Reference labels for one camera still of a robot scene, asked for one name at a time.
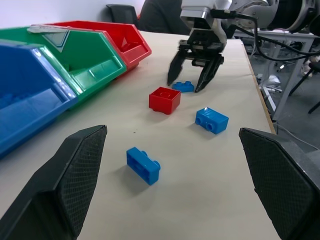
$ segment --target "green storage bin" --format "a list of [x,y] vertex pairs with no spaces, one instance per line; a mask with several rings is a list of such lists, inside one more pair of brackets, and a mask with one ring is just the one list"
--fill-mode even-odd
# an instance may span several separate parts
[[45,45],[40,52],[78,95],[79,102],[126,71],[125,63],[102,32],[15,27],[0,29],[0,39]]

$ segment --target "red storage bin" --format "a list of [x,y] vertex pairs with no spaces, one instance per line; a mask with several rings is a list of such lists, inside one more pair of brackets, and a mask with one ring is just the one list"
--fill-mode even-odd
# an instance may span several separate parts
[[151,54],[150,47],[133,24],[96,21],[65,21],[49,23],[46,25],[99,32],[103,31],[126,64],[127,71],[138,66],[141,60]]

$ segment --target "red lego brick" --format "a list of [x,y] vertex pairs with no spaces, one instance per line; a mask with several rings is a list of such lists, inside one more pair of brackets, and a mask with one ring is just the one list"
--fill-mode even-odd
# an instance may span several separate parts
[[179,106],[180,99],[180,91],[159,87],[149,95],[149,108],[169,115]]

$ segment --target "blue storage bin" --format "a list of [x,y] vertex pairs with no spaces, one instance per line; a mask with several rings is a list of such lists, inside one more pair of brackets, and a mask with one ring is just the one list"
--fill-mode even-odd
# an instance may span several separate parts
[[78,101],[38,48],[0,40],[0,158]]

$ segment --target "person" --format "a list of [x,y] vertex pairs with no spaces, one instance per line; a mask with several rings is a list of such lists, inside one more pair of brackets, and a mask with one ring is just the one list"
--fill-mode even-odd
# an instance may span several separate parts
[[145,0],[139,30],[163,34],[189,35],[190,29],[180,19],[182,0]]

